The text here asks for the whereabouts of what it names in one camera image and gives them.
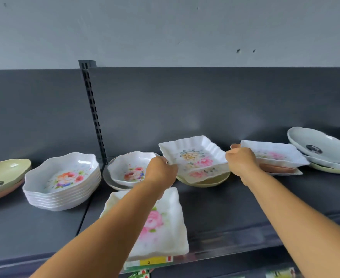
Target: wall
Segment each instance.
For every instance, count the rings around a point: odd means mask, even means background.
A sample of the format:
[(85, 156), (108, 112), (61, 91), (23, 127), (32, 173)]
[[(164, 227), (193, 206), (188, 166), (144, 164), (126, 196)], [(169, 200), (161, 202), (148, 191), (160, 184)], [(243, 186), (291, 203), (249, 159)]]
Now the wall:
[(77, 68), (79, 59), (340, 66), (340, 0), (0, 0), (0, 69)]

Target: square plate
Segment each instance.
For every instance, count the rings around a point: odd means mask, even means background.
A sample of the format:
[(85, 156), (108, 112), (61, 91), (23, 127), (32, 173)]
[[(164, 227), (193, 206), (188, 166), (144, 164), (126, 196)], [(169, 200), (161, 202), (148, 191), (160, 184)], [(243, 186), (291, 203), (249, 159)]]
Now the square plate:
[(205, 136), (178, 139), (158, 146), (170, 164), (179, 166), (178, 175), (189, 183), (229, 172), (225, 151)]
[(250, 148), (259, 163), (287, 168), (309, 165), (306, 158), (292, 144), (241, 140), (241, 147)]
[[(112, 192), (104, 205), (100, 218), (129, 191)], [(151, 257), (185, 255), (189, 252), (187, 229), (182, 206), (175, 187), (165, 190), (150, 212), (147, 222), (135, 242), (127, 261)]]

